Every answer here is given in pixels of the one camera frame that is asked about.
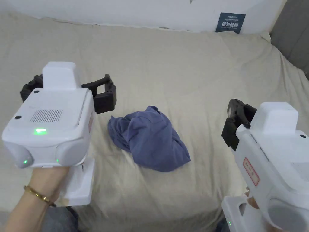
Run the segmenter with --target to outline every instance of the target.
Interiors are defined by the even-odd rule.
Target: bed
[[[221,138],[227,104],[286,101],[309,134],[309,82],[271,45],[268,33],[191,33],[75,25],[19,14],[0,16],[3,129],[21,105],[19,90],[48,61],[73,61],[82,83],[109,73],[117,104],[100,114],[90,153],[96,159],[91,204],[76,207],[82,231],[213,231],[226,195],[246,184]],[[155,105],[172,122],[191,161],[170,173],[141,168],[107,133],[111,115]],[[31,170],[18,170],[1,147],[0,215],[13,209]]]

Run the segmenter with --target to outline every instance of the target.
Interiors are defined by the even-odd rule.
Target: gray pants
[[[49,207],[42,232],[78,232],[78,215],[71,207]]]

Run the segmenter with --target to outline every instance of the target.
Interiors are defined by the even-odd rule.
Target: blue sign
[[[246,15],[221,13],[216,32],[234,31],[239,34]]]

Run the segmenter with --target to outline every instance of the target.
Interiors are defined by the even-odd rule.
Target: mattress
[[[112,112],[97,115],[90,146],[96,159],[91,204],[76,207],[83,231],[212,231],[226,195],[245,182],[221,138],[227,104],[258,107],[286,101],[309,134],[309,82],[267,33],[179,32],[75,25],[19,14],[0,16],[1,129],[22,101],[19,91],[49,61],[73,61],[82,83],[110,74],[117,86]],[[173,172],[141,168],[107,132],[113,115],[155,105],[172,122],[191,161]],[[11,211],[31,170],[0,155],[0,212]]]

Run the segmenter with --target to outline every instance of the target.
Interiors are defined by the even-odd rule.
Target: human hand
[[[29,186],[51,202],[55,202],[69,170],[70,167],[34,168]]]
[[[250,191],[246,192],[245,195],[246,195],[247,197],[249,197],[249,193],[250,193]],[[248,199],[247,199],[247,202],[248,202],[249,205],[251,205],[253,208],[259,209],[259,206],[257,205],[257,203],[256,203],[256,201],[255,201],[255,199],[254,199],[254,197],[248,198]],[[267,232],[287,232],[287,231],[280,230],[280,229],[278,229],[278,228],[276,228],[276,227],[273,227],[272,225],[268,224],[268,225],[267,225]]]

